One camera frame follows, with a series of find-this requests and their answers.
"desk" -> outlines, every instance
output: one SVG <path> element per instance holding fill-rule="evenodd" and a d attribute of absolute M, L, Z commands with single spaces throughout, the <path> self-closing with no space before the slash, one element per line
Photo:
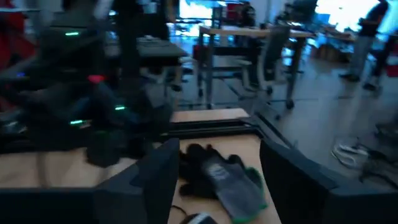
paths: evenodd
<path fill-rule="evenodd" d="M 199 41 L 198 45 L 201 50 L 203 50 L 203 34 L 208 34 L 210 36 L 209 44 L 207 47 L 207 63 L 206 63 L 206 78 L 205 78 L 205 83 L 206 83 L 206 106 L 208 109 L 212 107 L 211 103 L 211 97 L 213 93 L 213 56 L 214 56 L 214 36 L 215 35 L 244 35 L 244 36 L 250 36 L 250 37 L 258 37 L 258 38 L 265 38 L 271 34 L 270 29 L 249 29 L 249 28 L 240 28 L 240 27 L 235 27 L 235 26 L 223 26 L 221 29 L 214 29 L 211 27 L 207 26 L 201 26 L 199 28 Z M 291 66 L 291 71 L 292 71 L 292 78 L 289 79 L 289 86 L 287 89 L 287 100 L 291 100 L 293 90 L 294 90 L 294 84 L 297 76 L 297 70 L 299 69 L 300 65 L 300 58 L 302 54 L 302 49 L 306 43 L 307 37 L 312 37 L 313 34 L 309 32 L 304 32 L 304 31 L 297 31 L 297 30 L 292 30 L 290 33 L 291 37 L 294 37 L 297 39 L 297 43 L 295 44 L 294 48 L 294 55 L 292 57 L 292 66 Z M 201 52 L 199 58 L 199 66 L 198 66 L 198 88 L 199 88 L 199 95 L 203 92 L 203 87 L 202 87 L 202 77 L 201 77 L 201 71 L 203 70 L 203 53 Z"/>
<path fill-rule="evenodd" d="M 242 116 L 248 116 L 242 109 L 184 111 L 176 112 L 173 121 L 235 119 Z M 212 144 L 224 156 L 238 154 L 242 157 L 246 165 L 255 167 L 262 173 L 259 160 L 260 140 L 257 136 L 245 135 L 184 140 L 181 141 L 180 147 L 181 149 L 185 149 L 191 143 L 199 143 L 204 146 Z M 35 161 L 37 156 L 37 154 L 1 156 L 0 187 L 38 187 Z M 45 160 L 47 169 L 49 170 L 47 176 L 51 186 L 54 187 L 92 187 L 102 179 L 116 175 L 135 162 L 132 159 L 122 159 L 119 164 L 108 168 L 107 172 L 104 172 L 103 169 L 91 166 L 85 162 L 83 149 L 77 149 L 73 152 L 48 153 Z M 218 224 L 231 223 L 227 213 L 218 201 L 180 197 L 178 189 L 182 184 L 181 180 L 177 182 L 173 199 L 174 205 L 184 208 L 189 214 L 208 212 Z M 266 185 L 264 190 L 268 207 L 252 223 L 281 224 Z M 179 224 L 182 219 L 183 215 L 180 211 L 172 208 L 169 216 L 169 224 Z"/>

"table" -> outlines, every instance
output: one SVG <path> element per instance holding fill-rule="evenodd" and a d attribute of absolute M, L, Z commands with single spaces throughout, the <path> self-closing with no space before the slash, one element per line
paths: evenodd
<path fill-rule="evenodd" d="M 213 56 L 214 56 L 214 48 L 215 48 L 215 35 L 243 35 L 243 36 L 250 36 L 250 37 L 258 37 L 258 38 L 265 38 L 271 34 L 270 29 L 249 29 L 249 28 L 241 28 L 236 26 L 223 26 L 221 29 L 215 29 L 208 26 L 200 26 L 199 28 L 199 41 L 198 45 L 201 50 L 203 50 L 203 35 L 208 34 L 210 36 L 207 50 L 207 63 L 206 63 L 206 106 L 208 109 L 212 107 L 211 97 L 213 93 Z M 297 76 L 297 70 L 299 69 L 300 65 L 300 58 L 302 54 L 302 49 L 306 43 L 307 37 L 312 37 L 313 34 L 304 31 L 292 30 L 290 33 L 291 37 L 297 39 L 297 43 L 294 47 L 294 55 L 292 57 L 292 78 L 289 79 L 289 86 L 287 89 L 287 100 L 291 100 L 294 84 Z M 198 88 L 199 88 L 199 95 L 203 92 L 202 87 L 202 76 L 201 71 L 203 70 L 203 53 L 200 53 L 199 58 L 199 66 L 198 66 Z"/>
<path fill-rule="evenodd" d="M 247 117 L 248 114 L 242 109 L 212 110 L 212 111 L 184 111 L 176 112 L 173 117 L 174 122 L 184 121 L 204 121 L 219 119 L 235 119 Z M 206 138 L 196 140 L 181 141 L 181 149 L 185 149 L 191 143 L 199 143 L 203 146 L 212 144 L 224 156 L 229 154 L 239 154 L 248 166 L 257 168 L 261 173 L 261 162 L 259 160 L 260 139 L 257 136 L 243 135 L 218 138 Z M 242 153 L 240 145 L 244 144 L 245 150 Z M 0 157 L 0 188 L 1 187 L 38 187 L 39 181 L 36 176 L 37 154 L 15 154 Z M 46 164 L 50 172 L 48 177 L 51 186 L 54 187 L 92 187 L 99 181 L 107 179 L 135 161 L 132 159 L 122 159 L 119 164 L 108 169 L 107 173 L 103 169 L 94 167 L 85 162 L 83 149 L 73 152 L 55 152 L 46 156 Z M 185 209 L 189 214 L 198 212 L 208 212 L 218 224 L 231 223 L 228 215 L 221 204 L 214 200 L 200 198 L 180 197 L 178 194 L 179 186 L 183 182 L 179 180 L 175 188 L 173 205 L 178 205 Z M 274 203 L 271 199 L 268 188 L 264 187 L 268 208 L 263 210 L 256 220 L 252 223 L 258 224 L 281 224 L 276 212 Z M 174 208 L 170 211 L 169 224 L 179 224 L 183 219 L 183 214 Z"/>

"chair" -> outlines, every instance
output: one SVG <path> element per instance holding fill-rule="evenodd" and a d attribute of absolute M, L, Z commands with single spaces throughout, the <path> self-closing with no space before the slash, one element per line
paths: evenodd
<path fill-rule="evenodd" d="M 263 47 L 261 53 L 262 72 L 250 72 L 251 70 L 256 71 L 251 65 L 251 62 L 247 60 L 238 60 L 237 62 L 242 66 L 242 84 L 245 90 L 255 92 L 254 96 L 250 98 L 258 99 L 258 94 L 262 91 L 266 91 L 268 95 L 272 94 L 272 87 L 267 86 L 267 82 L 276 81 L 275 72 L 277 65 L 282 60 L 281 54 L 285 46 L 285 43 L 290 37 L 289 26 L 274 26 L 271 28 L 271 34 L 268 37 L 268 41 Z M 280 119 L 280 113 L 271 106 L 270 101 L 266 102 L 266 106 L 274 111 L 277 115 L 276 120 Z"/>

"floor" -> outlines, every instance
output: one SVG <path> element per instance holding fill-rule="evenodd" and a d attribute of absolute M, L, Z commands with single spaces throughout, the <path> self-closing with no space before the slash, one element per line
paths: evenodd
<path fill-rule="evenodd" d="M 174 41 L 185 50 L 192 51 L 188 39 Z M 280 102 L 285 98 L 286 85 L 274 87 L 270 99 L 275 101 L 272 105 L 282 113 L 280 121 L 276 121 L 274 114 L 262 103 L 267 100 L 265 94 L 260 94 L 257 100 L 239 100 L 229 86 L 236 89 L 239 95 L 248 93 L 233 78 L 213 81 L 215 108 L 242 107 L 250 113 L 254 106 L 309 159 L 348 177 L 356 178 L 358 172 L 345 168 L 331 156 L 330 150 L 338 142 L 353 142 L 359 138 L 366 145 L 398 158 L 398 152 L 378 144 L 373 135 L 374 125 L 388 121 L 398 109 L 398 80 L 385 77 L 381 82 L 382 90 L 371 93 L 363 90 L 361 83 L 346 83 L 338 78 L 347 64 L 304 58 L 305 62 L 301 64 L 304 73 L 298 76 L 294 92 L 295 108 L 292 111 L 286 111 L 284 103 Z M 179 110 L 204 110 L 201 105 L 203 99 L 197 96 L 196 78 L 187 75 L 184 80 L 186 83 L 179 96 L 182 99 Z M 190 103 L 194 104 L 193 108 L 188 107 Z"/>

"computer mouse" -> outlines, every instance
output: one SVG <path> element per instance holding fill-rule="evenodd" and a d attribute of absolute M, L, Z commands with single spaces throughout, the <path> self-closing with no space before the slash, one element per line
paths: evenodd
<path fill-rule="evenodd" d="M 207 213 L 197 213 L 187 216 L 181 224 L 217 224 Z"/>

